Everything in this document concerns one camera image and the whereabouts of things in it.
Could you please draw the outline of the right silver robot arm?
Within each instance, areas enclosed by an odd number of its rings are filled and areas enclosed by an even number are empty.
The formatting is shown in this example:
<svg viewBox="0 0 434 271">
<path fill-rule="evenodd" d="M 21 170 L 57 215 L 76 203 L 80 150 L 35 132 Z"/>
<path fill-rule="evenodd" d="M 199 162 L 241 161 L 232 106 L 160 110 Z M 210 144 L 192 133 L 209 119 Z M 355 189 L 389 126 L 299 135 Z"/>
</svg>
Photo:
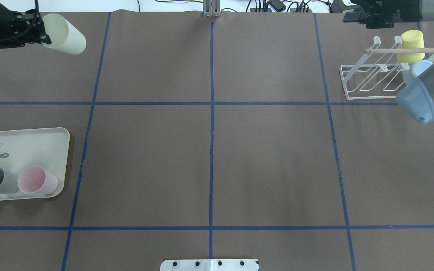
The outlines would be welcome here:
<svg viewBox="0 0 434 271">
<path fill-rule="evenodd" d="M 367 29 L 391 28 L 396 23 L 434 21 L 434 0 L 354 0 L 360 11 L 348 12 L 343 22 L 357 22 Z M 419 75 L 408 75 L 396 100 L 422 125 L 434 121 L 434 63 Z"/>
</svg>

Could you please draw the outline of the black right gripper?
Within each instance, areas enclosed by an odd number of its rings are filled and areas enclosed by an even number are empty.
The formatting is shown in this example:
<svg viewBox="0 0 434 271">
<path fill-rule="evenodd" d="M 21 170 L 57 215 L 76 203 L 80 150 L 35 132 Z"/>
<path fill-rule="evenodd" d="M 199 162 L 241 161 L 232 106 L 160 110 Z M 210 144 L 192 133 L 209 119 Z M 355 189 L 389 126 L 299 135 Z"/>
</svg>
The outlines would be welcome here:
<svg viewBox="0 0 434 271">
<path fill-rule="evenodd" d="M 345 13 L 344 23 L 359 23 L 367 29 L 389 29 L 397 23 L 419 22 L 420 0 L 352 0 L 360 10 Z"/>
</svg>

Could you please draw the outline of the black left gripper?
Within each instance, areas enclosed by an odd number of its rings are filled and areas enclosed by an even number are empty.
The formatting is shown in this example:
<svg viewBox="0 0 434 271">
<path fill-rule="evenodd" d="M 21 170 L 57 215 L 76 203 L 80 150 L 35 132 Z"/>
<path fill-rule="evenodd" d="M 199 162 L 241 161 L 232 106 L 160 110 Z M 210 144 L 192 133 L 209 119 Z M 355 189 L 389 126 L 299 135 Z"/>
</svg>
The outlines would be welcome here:
<svg viewBox="0 0 434 271">
<path fill-rule="evenodd" d="M 26 44 L 50 45 L 38 1 L 23 13 L 11 11 L 0 3 L 0 49 L 21 48 Z"/>
</svg>

